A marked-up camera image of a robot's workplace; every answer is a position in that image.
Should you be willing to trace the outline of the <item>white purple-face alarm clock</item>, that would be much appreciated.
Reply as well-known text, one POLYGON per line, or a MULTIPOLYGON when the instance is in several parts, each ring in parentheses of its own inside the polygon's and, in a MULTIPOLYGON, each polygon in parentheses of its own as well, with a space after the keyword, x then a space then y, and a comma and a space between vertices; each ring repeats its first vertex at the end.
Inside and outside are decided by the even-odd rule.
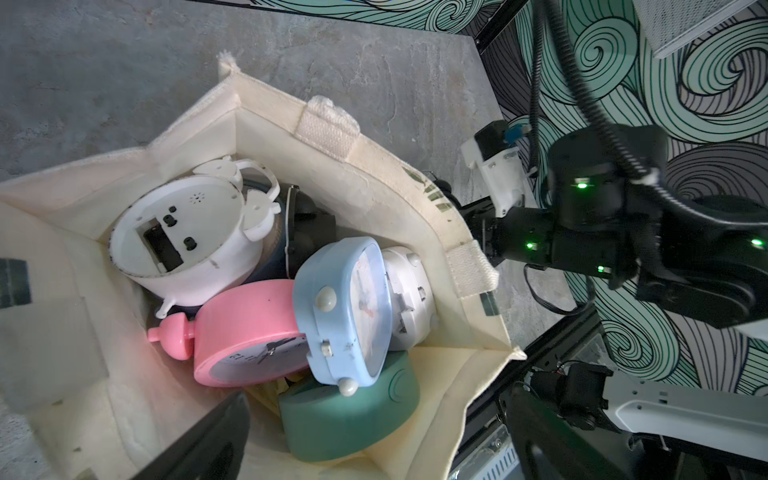
POLYGON ((109 238, 112 264, 158 298, 156 317, 201 306, 258 265, 281 211, 277 177, 230 156, 196 167, 135 201, 109 238))

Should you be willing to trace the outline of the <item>light blue square alarm clock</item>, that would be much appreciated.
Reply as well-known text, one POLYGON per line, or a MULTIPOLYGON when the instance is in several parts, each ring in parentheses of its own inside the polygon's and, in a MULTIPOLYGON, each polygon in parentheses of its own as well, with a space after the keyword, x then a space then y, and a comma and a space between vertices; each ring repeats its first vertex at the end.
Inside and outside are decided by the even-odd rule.
POLYGON ((392 336, 393 307, 382 250, 371 237, 328 244, 299 268, 293 287, 308 364, 345 397, 376 383, 392 336))

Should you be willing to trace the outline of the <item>floral canvas tote bag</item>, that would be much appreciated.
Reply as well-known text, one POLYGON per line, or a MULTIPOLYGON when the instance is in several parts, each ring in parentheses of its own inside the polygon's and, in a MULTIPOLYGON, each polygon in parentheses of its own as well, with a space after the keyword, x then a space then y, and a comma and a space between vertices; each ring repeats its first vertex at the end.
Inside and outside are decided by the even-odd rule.
POLYGON ((469 404, 524 358, 495 312, 498 276, 461 216, 417 169, 361 134, 325 97, 299 100, 219 60, 219 84, 149 146, 4 182, 1 256, 20 260, 26 305, 1 311, 1 395, 65 479, 129 479, 225 398, 146 339, 149 300, 107 254, 140 196, 228 154, 262 161, 330 210, 346 233, 419 254, 439 323, 411 358, 413 416, 361 453, 305 463, 259 405, 243 479, 444 479, 469 404))

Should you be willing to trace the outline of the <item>small black alarm clock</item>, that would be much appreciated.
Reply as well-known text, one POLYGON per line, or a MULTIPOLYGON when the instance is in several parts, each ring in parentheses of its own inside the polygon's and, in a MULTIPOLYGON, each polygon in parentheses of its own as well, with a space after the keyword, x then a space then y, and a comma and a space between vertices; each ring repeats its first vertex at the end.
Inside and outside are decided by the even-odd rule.
POLYGON ((286 184, 278 201, 282 211, 264 240, 259 279, 293 279, 314 253, 337 240, 335 216, 298 186, 286 184))

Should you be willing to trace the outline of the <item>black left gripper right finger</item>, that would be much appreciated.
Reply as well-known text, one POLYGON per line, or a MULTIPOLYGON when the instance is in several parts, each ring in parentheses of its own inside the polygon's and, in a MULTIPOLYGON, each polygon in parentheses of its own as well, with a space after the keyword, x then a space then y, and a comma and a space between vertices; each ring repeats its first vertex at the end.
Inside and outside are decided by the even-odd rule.
POLYGON ((510 391, 506 423, 526 479, 627 477, 520 386, 510 391))

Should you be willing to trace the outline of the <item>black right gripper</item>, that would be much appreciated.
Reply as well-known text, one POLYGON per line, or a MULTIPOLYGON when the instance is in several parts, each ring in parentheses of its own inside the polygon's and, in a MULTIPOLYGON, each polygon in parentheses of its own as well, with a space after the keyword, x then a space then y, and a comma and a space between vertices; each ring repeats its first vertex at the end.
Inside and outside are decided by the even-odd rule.
POLYGON ((461 215, 492 266, 505 260, 625 282, 636 276, 629 237, 583 232, 556 223, 549 210, 513 207, 497 218, 489 197, 461 208, 461 215))

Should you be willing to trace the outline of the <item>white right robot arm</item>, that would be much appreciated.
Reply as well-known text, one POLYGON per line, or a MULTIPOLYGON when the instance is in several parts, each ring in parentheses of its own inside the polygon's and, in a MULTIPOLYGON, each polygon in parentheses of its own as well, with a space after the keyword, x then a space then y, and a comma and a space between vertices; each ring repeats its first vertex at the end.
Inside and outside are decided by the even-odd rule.
MULTIPOLYGON (((649 190, 665 172, 661 129, 588 127, 555 142, 547 209, 521 205, 511 163, 523 135, 495 121, 461 148, 490 191, 461 213, 492 264, 514 260, 611 287, 635 280, 638 300, 718 330, 766 318, 765 208, 710 196, 687 218, 682 206, 653 202, 649 190)), ((566 372, 534 372, 527 396, 582 430, 665 437, 722 463, 767 466, 767 406, 755 397, 631 386, 627 377, 583 362, 566 372)))

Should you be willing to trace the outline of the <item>pink twin-bell alarm clock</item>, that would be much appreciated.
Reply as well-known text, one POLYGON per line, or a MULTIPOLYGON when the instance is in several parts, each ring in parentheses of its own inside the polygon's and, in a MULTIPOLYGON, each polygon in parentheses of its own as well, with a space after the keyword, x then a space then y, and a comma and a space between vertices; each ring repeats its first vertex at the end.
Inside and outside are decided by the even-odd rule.
POLYGON ((147 332, 170 357, 193 361, 196 382, 232 388, 264 384, 308 368, 309 352, 293 308, 294 282, 240 285, 207 301, 190 320, 183 313, 147 332))

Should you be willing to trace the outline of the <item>white square alarm clock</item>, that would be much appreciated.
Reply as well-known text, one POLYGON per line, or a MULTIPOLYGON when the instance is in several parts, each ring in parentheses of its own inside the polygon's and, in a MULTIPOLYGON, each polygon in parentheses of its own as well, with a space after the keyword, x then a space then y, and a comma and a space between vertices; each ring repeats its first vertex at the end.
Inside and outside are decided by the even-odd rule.
POLYGON ((410 350, 439 322, 433 291, 419 255, 402 246, 382 251, 393 311, 390 351, 410 350))

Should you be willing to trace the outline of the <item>green round alarm clock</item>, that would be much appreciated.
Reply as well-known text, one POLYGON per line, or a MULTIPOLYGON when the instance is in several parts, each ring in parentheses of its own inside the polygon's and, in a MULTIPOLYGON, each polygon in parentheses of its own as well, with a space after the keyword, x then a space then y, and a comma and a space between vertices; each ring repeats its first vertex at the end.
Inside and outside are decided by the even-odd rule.
POLYGON ((349 397, 308 376, 278 396, 291 454, 305 462, 339 459, 364 450, 402 426, 420 401, 407 352, 391 352, 375 384, 349 397))

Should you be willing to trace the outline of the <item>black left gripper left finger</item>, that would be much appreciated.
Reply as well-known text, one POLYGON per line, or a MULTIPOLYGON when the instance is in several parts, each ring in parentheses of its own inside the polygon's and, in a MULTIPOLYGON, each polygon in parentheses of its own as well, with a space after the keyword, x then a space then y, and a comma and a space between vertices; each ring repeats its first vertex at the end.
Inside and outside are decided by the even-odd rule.
POLYGON ((231 479, 240 472, 250 429, 246 394, 236 391, 134 479, 231 479))

